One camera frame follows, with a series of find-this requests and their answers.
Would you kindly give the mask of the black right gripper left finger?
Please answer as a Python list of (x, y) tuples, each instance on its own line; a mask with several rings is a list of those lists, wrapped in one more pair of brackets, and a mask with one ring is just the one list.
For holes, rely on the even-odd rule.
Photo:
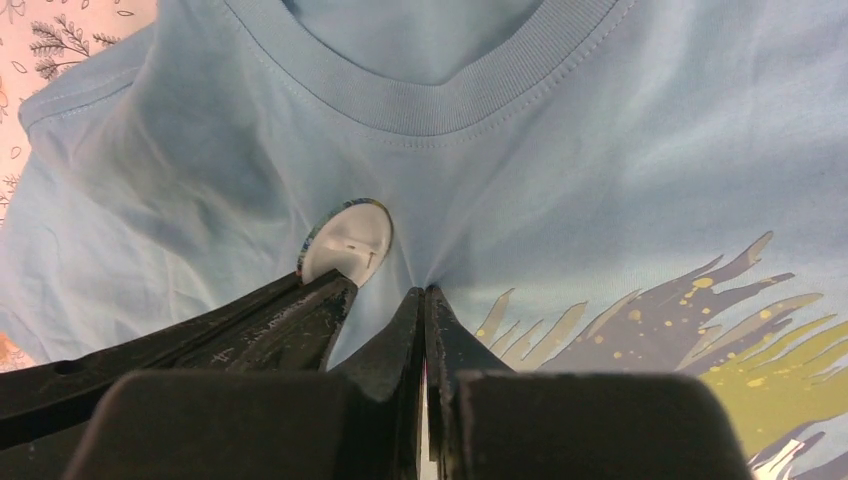
[(416, 479), (424, 363), (424, 291), (412, 288), (389, 323), (333, 371), (352, 385), (336, 479)]

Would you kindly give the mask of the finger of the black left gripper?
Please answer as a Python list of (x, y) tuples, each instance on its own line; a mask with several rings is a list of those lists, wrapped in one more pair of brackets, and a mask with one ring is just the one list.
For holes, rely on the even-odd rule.
[(75, 360), (1, 376), (1, 447), (88, 421), (105, 392), (143, 369), (316, 370), (358, 293), (336, 270), (289, 274), (213, 311)]

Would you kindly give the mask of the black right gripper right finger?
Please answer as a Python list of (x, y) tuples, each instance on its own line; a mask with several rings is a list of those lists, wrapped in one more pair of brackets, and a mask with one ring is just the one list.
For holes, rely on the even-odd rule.
[(517, 411), (514, 371), (458, 320), (437, 286), (425, 291), (430, 454), (441, 479), (507, 479)]

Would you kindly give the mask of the round white-backed brooch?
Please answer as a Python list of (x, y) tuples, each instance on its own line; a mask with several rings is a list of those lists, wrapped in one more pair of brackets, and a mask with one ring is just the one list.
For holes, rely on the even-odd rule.
[(393, 234), (391, 215), (381, 202), (371, 198), (346, 201), (310, 231), (296, 273), (308, 284), (336, 270), (362, 287), (388, 256)]

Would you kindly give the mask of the light blue printed t-shirt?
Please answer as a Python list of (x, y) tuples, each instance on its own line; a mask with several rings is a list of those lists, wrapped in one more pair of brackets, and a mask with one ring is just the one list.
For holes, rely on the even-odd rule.
[(675, 372), (758, 479), (847, 475), (843, 1), (161, 1), (19, 110), (1, 330), (71, 360), (296, 269), (336, 208), (515, 369)]

